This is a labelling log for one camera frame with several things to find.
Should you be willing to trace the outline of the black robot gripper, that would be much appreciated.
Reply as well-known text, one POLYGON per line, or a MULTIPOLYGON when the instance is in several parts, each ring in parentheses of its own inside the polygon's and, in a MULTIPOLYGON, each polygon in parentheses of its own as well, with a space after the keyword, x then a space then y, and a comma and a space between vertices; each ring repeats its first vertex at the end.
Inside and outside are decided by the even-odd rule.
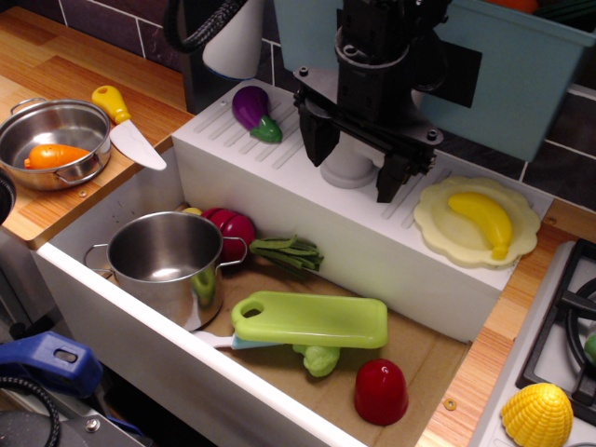
POLYGON ((340 133, 381 151, 377 201, 390 203, 411 174, 428 172, 442 134, 413 92, 472 105, 481 54, 444 43, 446 1, 345 1, 339 12, 335 71, 302 67, 295 100, 308 159, 318 167, 340 133))

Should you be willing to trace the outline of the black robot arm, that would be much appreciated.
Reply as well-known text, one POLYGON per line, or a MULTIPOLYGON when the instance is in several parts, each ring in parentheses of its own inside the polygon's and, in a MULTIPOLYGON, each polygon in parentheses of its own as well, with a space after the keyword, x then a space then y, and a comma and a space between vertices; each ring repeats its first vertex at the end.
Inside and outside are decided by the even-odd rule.
POLYGON ((426 174, 441 131, 415 105, 430 93, 465 107, 473 103, 478 51, 444 43, 435 33, 447 21, 446 1, 345 1, 334 51, 337 71, 299 68, 294 96, 308 158, 330 160, 341 134, 382 155, 377 200, 426 174))

